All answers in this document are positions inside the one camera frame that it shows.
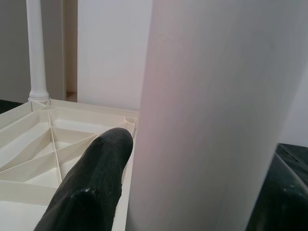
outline white plastic tray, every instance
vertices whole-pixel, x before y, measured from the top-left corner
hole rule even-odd
[[[1,114],[1,230],[32,231],[92,140],[115,127],[126,128],[134,138],[137,118],[133,111],[53,99]],[[123,173],[113,231],[125,230],[133,153]]]

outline white column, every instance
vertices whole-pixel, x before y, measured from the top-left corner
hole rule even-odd
[[[308,60],[308,1],[154,0],[127,231],[244,231]]]
[[[46,89],[43,31],[40,0],[26,0],[31,92],[29,100],[46,103],[49,94]]]

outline white pillar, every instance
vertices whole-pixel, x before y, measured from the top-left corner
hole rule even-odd
[[[46,89],[43,31],[40,0],[26,0],[31,92],[29,100],[46,103],[49,94]]]
[[[308,1],[154,0],[127,231],[244,231],[308,60]]]

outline white cylinder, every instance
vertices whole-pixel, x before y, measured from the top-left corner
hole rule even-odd
[[[128,231],[243,231],[308,60],[308,1],[154,0]]]
[[[40,0],[26,0],[31,92],[29,100],[47,102],[43,31]]]

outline tray divider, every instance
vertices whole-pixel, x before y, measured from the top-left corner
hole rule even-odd
[[[62,175],[61,175],[61,171],[60,171],[60,165],[59,165],[59,160],[58,160],[58,153],[57,153],[57,149],[56,149],[56,143],[54,142],[54,136],[53,136],[53,131],[52,131],[52,125],[51,125],[51,118],[50,118],[50,114],[48,112],[48,120],[49,120],[49,125],[51,128],[51,139],[52,139],[52,144],[53,144],[53,148],[54,148],[54,153],[56,155],[56,165],[57,165],[57,174],[58,174],[58,179],[60,180],[60,183],[62,182]]]

